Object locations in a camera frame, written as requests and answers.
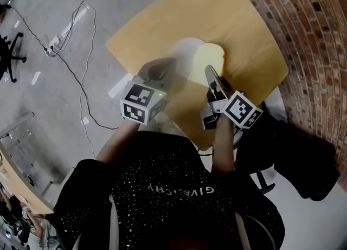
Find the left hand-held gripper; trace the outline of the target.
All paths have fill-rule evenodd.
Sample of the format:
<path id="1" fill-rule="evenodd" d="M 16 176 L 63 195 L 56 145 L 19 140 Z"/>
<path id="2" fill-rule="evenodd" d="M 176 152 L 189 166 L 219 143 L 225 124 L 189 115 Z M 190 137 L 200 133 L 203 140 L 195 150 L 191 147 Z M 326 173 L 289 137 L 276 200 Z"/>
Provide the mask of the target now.
<path id="1" fill-rule="evenodd" d="M 125 86 L 120 100 L 121 116 L 147 125 L 166 104 L 176 65 L 174 57 L 144 64 Z"/>

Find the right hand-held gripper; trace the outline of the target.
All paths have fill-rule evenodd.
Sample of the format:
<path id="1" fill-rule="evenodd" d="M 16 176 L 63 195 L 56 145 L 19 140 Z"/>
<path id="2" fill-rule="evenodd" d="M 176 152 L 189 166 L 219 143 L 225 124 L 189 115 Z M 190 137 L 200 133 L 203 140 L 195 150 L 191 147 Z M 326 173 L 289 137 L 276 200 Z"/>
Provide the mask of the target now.
<path id="1" fill-rule="evenodd" d="M 234 92 L 228 99 L 228 92 L 233 92 L 233 89 L 227 79 L 220 78 L 211 65 L 207 65 L 204 72 L 209 89 L 208 103 L 200 112 L 203 129 L 215 129 L 221 114 L 230 119 L 239 129 L 250 129 L 261 117 L 262 109 L 253 105 L 239 91 Z"/>

